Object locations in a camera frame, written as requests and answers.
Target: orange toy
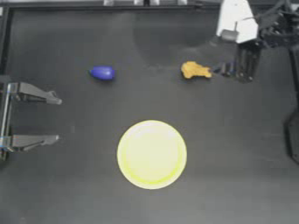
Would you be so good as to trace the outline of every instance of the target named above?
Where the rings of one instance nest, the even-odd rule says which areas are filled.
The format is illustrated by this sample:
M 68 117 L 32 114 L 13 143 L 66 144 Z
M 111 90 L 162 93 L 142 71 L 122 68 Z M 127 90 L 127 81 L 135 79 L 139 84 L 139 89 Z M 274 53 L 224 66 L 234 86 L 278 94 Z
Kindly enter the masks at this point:
M 211 69 L 207 66 L 199 65 L 195 61 L 182 64 L 182 73 L 186 79 L 191 79 L 194 76 L 211 78 Z

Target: black cable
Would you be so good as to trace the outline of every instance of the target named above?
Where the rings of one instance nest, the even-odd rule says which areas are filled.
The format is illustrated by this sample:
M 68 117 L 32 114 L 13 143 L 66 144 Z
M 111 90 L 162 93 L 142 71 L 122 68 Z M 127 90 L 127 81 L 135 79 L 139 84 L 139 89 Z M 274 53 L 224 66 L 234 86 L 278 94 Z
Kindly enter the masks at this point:
M 280 8 L 282 6 L 284 6 L 284 5 L 287 5 L 287 2 L 288 2 L 288 0 L 279 0 L 279 1 L 276 2 L 275 6 L 274 6 L 270 10 L 267 10 L 266 12 L 263 12 L 262 14 L 258 14 L 258 15 L 255 16 L 255 18 L 256 18 L 256 19 L 260 19 L 262 17 L 266 17 L 266 16 L 268 16 L 268 15 L 271 15 L 271 14 L 275 14 L 276 11 L 279 10 L 279 8 Z

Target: black table surface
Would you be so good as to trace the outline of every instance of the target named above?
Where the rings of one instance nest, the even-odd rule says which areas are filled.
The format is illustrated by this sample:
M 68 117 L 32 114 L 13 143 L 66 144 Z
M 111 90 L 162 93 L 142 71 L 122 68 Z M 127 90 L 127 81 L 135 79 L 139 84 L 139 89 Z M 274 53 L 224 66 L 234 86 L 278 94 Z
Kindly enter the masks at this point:
M 60 106 L 17 103 L 17 134 L 59 134 L 0 170 L 4 224 L 296 223 L 299 167 L 283 124 L 295 110 L 284 49 L 263 52 L 256 79 L 184 80 L 180 65 L 230 60 L 208 12 L 29 11 L 13 15 L 7 74 L 55 90 Z M 88 75 L 116 69 L 106 83 Z M 178 181 L 150 191 L 118 168 L 118 141 L 143 120 L 170 123 L 187 144 Z

